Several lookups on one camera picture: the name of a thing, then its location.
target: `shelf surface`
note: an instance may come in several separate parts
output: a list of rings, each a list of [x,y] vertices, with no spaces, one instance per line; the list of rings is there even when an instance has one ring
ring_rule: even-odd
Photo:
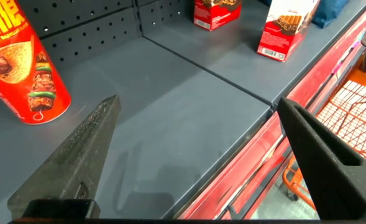
[[[182,19],[146,34],[146,38],[274,105],[364,10],[366,0],[350,1],[330,26],[320,29],[311,24],[306,38],[285,63],[256,53],[268,12],[268,7],[256,0],[244,2],[239,20],[212,32]]]
[[[0,101],[0,223],[11,194],[108,96],[122,111],[96,196],[103,218],[174,214],[269,109],[143,38],[60,73],[73,103],[53,122],[22,124]]]

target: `red cylindrical can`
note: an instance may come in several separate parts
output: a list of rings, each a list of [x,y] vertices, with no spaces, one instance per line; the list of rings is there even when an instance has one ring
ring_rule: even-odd
[[[16,0],[0,0],[0,98],[26,124],[71,104],[65,85]]]

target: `cart wire basket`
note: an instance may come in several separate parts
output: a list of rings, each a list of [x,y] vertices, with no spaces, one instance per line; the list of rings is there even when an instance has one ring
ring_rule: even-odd
[[[353,69],[316,117],[366,159],[366,73]],[[315,209],[300,169],[294,168],[295,162],[292,157],[283,173],[287,196],[291,200],[301,198]]]

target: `blue bag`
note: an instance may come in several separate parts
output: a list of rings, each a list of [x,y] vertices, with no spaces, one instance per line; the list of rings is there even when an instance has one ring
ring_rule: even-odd
[[[321,0],[313,17],[313,23],[320,28],[327,27],[339,16],[348,2],[349,0]]]

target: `chocolate wafer box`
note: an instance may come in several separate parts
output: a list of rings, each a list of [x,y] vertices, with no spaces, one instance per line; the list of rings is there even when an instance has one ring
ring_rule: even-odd
[[[194,23],[214,30],[237,19],[241,9],[242,0],[195,0]]]
[[[257,53],[286,61],[305,38],[320,0],[273,0]]]

